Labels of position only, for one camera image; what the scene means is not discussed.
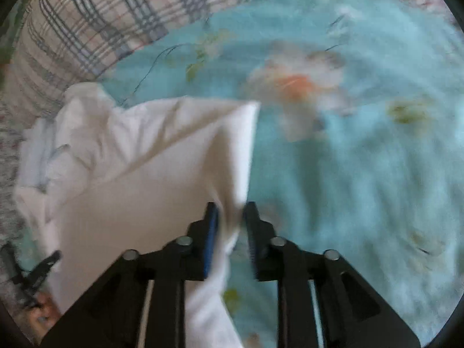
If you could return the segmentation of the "person's left hand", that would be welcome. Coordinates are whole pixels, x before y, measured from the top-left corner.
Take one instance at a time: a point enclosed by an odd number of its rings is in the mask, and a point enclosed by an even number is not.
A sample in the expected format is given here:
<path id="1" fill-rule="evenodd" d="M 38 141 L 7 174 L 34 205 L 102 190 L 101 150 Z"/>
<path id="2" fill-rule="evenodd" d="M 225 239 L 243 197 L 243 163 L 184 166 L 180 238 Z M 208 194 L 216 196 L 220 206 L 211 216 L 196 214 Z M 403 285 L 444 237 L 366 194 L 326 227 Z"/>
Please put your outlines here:
<path id="1" fill-rule="evenodd" d="M 41 340 L 61 318 L 61 311 L 50 293 L 41 291 L 36 295 L 36 300 L 39 307 L 29 309 L 27 317 L 35 338 Z"/>

